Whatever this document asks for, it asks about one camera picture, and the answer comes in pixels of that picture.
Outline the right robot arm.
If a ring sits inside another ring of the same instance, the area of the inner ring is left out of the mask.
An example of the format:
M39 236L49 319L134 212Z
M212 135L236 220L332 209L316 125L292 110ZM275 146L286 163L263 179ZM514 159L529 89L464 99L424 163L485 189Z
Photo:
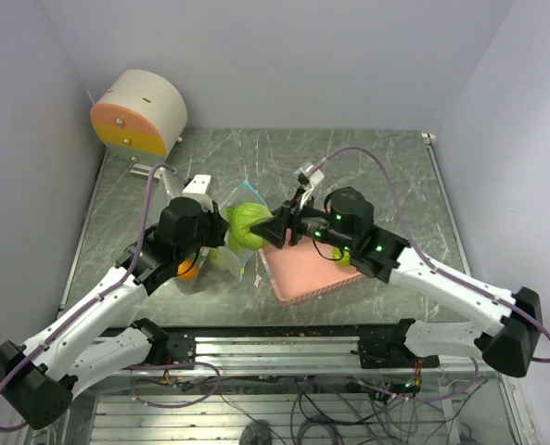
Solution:
M362 275L414 290L464 317L462 323L439 326L410 323L386 346L393 364L447 355L481 359L504 375L527 375L543 321L536 291L492 286L433 260L375 225L373 205L352 187L332 192L322 210L302 199L299 189L251 232L276 248L294 246L303 237L338 248Z

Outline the light green round fruit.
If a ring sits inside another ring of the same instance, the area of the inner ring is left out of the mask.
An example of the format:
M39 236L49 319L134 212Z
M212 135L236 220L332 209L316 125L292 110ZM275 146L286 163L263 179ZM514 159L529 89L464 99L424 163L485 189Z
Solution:
M351 265L351 255L346 250L332 248L332 260L340 267L349 267Z

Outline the dotted clear zip bag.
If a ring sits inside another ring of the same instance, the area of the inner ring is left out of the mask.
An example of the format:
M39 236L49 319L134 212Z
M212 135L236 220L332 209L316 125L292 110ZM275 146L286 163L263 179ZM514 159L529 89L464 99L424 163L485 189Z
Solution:
M209 248L200 248L188 256L179 266L173 278L177 288L184 294L193 294L198 290L198 279L205 260L210 253Z

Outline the pale cabbage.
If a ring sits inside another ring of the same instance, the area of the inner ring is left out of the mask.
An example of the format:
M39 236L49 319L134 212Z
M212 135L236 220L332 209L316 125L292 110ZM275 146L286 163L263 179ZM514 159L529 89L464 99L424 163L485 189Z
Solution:
M237 269L237 257L228 247L211 248L209 260L215 267L230 273Z
M235 253L238 253L241 249L255 251L267 245L265 240L250 232L250 227L253 224L272 217L271 212L265 205L246 202L236 207L226 208L225 215L230 224L228 247Z

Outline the blue zipper clear bag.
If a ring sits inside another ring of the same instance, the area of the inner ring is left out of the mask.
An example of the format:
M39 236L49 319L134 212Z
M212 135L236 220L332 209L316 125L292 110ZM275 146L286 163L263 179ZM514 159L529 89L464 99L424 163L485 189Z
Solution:
M212 248L209 253L211 262L222 270L227 270L241 281L248 261L259 249L269 243L251 232L256 223L262 223L272 217L266 202L245 180L239 184L219 206L220 214L229 223L222 247Z

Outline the orange mango fruit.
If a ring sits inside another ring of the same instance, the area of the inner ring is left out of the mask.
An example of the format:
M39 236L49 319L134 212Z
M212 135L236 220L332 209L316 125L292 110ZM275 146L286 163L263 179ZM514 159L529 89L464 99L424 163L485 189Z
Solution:
M182 281L195 280L198 276L198 266L192 259L183 261L177 269L176 278Z

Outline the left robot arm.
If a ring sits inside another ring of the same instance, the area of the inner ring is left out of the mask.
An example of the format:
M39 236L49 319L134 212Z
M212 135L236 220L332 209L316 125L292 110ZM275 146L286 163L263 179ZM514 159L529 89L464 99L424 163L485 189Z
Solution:
M208 198L173 199L157 223L145 226L101 281L77 304L20 344L0 346L0 397L42 429L55 422L84 390L113 372L167 362L169 338L148 319L95 341L122 311L151 296L202 248L224 245L228 222Z

